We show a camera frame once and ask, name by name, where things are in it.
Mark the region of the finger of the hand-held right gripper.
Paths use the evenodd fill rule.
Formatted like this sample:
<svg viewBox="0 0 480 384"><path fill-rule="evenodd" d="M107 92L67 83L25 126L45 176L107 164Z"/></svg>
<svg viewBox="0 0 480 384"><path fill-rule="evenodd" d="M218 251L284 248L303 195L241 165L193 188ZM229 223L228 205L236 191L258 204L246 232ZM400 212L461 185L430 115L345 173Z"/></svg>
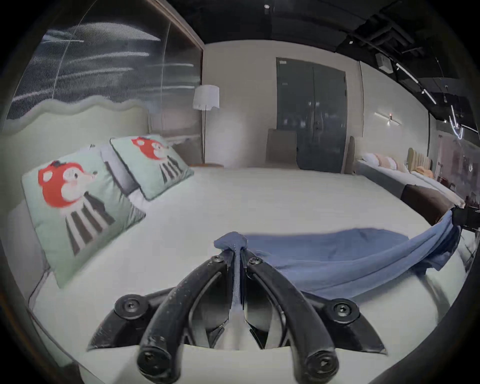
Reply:
<svg viewBox="0 0 480 384"><path fill-rule="evenodd" d="M479 208L468 206L464 208L454 207L452 209L452 225L462 229L480 228Z"/></svg>

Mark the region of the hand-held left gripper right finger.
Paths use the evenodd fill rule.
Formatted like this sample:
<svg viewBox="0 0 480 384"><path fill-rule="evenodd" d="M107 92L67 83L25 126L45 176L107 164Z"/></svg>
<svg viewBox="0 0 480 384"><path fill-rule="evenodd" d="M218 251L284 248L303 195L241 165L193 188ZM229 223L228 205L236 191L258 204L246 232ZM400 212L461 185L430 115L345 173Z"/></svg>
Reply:
<svg viewBox="0 0 480 384"><path fill-rule="evenodd" d="M242 303L261 295L272 306L267 330L257 339L266 349L289 346L294 376L335 376L336 348L387 355L359 306L347 298L327 299L298 290L282 273L254 254L242 255Z"/></svg>

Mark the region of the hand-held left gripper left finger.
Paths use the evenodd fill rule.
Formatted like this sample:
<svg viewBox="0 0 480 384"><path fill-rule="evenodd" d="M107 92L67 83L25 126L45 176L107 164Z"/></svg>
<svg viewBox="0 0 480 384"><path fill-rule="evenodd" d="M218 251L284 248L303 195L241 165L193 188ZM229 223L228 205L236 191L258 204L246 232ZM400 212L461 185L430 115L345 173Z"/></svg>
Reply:
<svg viewBox="0 0 480 384"><path fill-rule="evenodd" d="M87 351L139 346L141 374L180 374L184 344L212 349L224 332L233 300L234 260L233 251L223 251L173 288L120 297Z"/></svg>

